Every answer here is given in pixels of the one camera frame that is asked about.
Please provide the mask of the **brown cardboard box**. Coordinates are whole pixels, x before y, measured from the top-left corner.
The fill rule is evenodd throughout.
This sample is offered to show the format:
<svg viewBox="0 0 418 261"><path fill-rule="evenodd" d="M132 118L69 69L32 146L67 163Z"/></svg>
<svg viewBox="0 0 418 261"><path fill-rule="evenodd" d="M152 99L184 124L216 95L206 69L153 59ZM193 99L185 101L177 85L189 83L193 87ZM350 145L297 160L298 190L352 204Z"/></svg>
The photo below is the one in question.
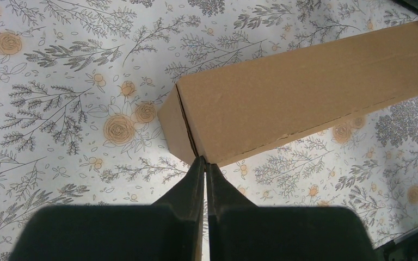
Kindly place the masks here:
<svg viewBox="0 0 418 261"><path fill-rule="evenodd" d="M418 96L418 21L181 77L169 151L225 166Z"/></svg>

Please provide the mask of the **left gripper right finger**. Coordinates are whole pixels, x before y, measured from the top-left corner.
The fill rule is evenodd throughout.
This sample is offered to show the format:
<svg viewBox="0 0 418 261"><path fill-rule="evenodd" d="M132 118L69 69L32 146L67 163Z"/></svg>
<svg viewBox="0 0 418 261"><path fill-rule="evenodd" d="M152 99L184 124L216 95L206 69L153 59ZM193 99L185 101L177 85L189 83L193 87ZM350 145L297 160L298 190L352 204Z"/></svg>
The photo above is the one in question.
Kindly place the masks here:
<svg viewBox="0 0 418 261"><path fill-rule="evenodd" d="M374 260L367 232L345 207L259 207L206 165L211 260Z"/></svg>

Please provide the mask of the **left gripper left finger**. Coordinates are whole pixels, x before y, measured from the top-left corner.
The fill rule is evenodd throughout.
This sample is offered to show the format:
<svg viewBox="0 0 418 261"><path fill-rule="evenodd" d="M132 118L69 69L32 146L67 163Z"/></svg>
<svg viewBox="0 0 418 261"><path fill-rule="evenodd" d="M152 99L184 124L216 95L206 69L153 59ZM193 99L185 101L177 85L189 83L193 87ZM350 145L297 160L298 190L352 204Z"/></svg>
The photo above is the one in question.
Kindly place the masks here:
<svg viewBox="0 0 418 261"><path fill-rule="evenodd" d="M24 228L11 260L201 260L203 157L150 205L49 206Z"/></svg>

